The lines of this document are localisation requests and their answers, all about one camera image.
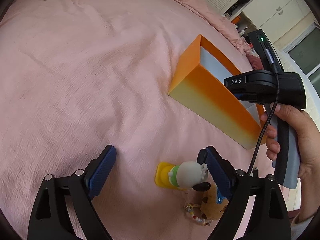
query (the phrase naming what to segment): bed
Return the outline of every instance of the bed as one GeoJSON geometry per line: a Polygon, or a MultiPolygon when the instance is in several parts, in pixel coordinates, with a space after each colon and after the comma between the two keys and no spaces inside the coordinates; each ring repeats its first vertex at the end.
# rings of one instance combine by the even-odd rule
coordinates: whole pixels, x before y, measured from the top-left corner
{"type": "MultiPolygon", "coordinates": [[[[0,22],[0,209],[18,235],[27,239],[46,174],[70,175],[112,144],[116,164],[93,200],[111,236],[207,239],[214,225],[189,220],[190,199],[157,187],[154,175],[159,162],[195,160],[208,145],[236,169],[248,167],[252,151],[167,95],[199,33],[241,72],[252,70],[233,28],[204,0],[15,0],[0,22]]],[[[273,172],[265,150],[261,177],[273,172]]]]}

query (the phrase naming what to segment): wrinkled fabric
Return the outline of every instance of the wrinkled fabric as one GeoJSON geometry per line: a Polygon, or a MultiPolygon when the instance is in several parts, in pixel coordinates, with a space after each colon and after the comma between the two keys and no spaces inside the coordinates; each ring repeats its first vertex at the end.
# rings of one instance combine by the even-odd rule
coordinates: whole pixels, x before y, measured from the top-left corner
{"type": "MultiPolygon", "coordinates": [[[[107,144],[117,160],[93,205],[115,240],[207,239],[213,226],[185,215],[186,194],[154,183],[159,162],[196,160],[208,145],[236,169],[252,156],[167,95],[180,55],[200,33],[241,72],[251,70],[223,35],[173,0],[11,5],[0,22],[0,208],[22,239],[44,176],[85,168],[107,144]]],[[[258,163],[261,176],[272,173],[265,149],[258,163]]]]}
{"type": "MultiPolygon", "coordinates": [[[[237,30],[235,25],[230,22],[227,18],[222,17],[217,12],[215,12],[206,0],[175,0],[178,1],[180,4],[185,6],[186,8],[193,11],[198,16],[205,19],[212,27],[218,30],[224,37],[226,37],[233,46],[235,46],[241,54],[249,54],[255,57],[258,57],[258,60],[261,62],[258,54],[253,53],[248,43],[242,39],[237,30]]],[[[249,57],[250,63],[254,69],[259,69],[259,65],[257,65],[257,60],[252,59],[249,57]]]]}

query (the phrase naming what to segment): orange box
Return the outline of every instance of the orange box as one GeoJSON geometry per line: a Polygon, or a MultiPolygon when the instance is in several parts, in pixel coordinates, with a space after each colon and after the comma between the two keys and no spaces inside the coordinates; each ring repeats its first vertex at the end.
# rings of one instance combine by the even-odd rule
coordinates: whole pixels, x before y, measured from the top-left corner
{"type": "Polygon", "coordinates": [[[241,103],[223,85],[225,78],[238,74],[236,66],[199,35],[181,55],[168,94],[244,148],[251,149],[261,132],[263,123],[259,116],[264,109],[241,103]]]}

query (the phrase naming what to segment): blue textured gripper pad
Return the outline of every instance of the blue textured gripper pad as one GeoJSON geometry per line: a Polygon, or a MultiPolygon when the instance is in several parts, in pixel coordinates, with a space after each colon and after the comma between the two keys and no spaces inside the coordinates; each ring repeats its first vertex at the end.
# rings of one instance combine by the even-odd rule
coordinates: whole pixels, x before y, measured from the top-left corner
{"type": "Polygon", "coordinates": [[[217,187],[217,199],[216,199],[216,203],[217,203],[217,204],[221,204],[222,201],[223,201],[225,198],[226,198],[226,197],[221,194],[220,190],[219,190],[218,187],[217,187]]]}
{"type": "Polygon", "coordinates": [[[208,170],[217,185],[222,196],[226,197],[228,200],[231,199],[231,181],[229,180],[228,176],[224,172],[223,168],[217,161],[217,159],[213,156],[209,147],[206,148],[208,152],[208,157],[205,163],[208,165],[208,170]]]}
{"type": "Polygon", "coordinates": [[[98,196],[100,194],[100,191],[102,190],[102,187],[107,180],[113,164],[116,162],[116,155],[116,148],[112,146],[99,164],[98,168],[89,179],[88,196],[90,199],[93,199],[95,196],[98,196]]]}

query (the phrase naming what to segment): human wrist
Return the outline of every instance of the human wrist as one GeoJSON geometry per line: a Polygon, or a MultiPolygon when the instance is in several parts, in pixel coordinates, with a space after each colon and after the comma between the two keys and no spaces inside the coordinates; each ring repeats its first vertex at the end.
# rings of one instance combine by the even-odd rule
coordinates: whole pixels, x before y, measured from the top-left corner
{"type": "Polygon", "coordinates": [[[320,167],[316,165],[300,165],[301,208],[299,222],[315,215],[320,206],[320,167]]]}

